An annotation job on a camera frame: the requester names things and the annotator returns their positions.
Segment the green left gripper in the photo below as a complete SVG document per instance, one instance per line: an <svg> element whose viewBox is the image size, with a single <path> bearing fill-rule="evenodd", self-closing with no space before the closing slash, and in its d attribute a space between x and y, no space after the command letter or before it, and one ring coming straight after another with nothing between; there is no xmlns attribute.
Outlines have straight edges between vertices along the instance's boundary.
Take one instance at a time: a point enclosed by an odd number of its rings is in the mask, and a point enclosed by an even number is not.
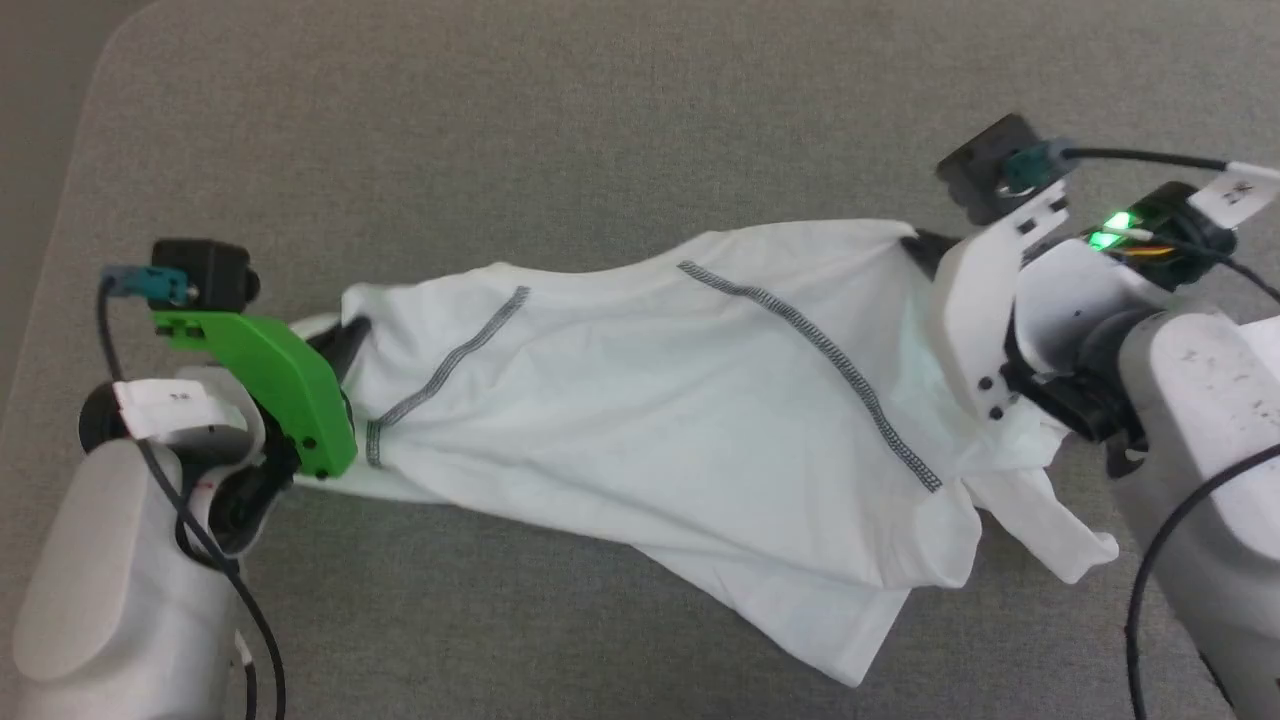
<svg viewBox="0 0 1280 720"><path fill-rule="evenodd" d="M346 382L372 329L366 316L303 319L303 338L270 316L215 311L154 311L172 347L206 352L228 370L293 439L305 475L344 474L357 457Z"/></svg>

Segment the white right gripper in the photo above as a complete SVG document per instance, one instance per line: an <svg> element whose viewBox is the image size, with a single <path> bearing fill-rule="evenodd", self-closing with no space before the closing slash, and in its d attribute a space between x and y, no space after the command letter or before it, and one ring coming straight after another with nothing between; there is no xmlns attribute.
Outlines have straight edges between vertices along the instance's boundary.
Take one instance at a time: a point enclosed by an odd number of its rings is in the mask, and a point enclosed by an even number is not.
<svg viewBox="0 0 1280 720"><path fill-rule="evenodd" d="M1000 370L1023 254L1066 219L1066 187L1051 184L964 241L925 229L899 238L920 272L937 272L931 347L960 407L980 421L1000 420L1009 407Z"/></svg>

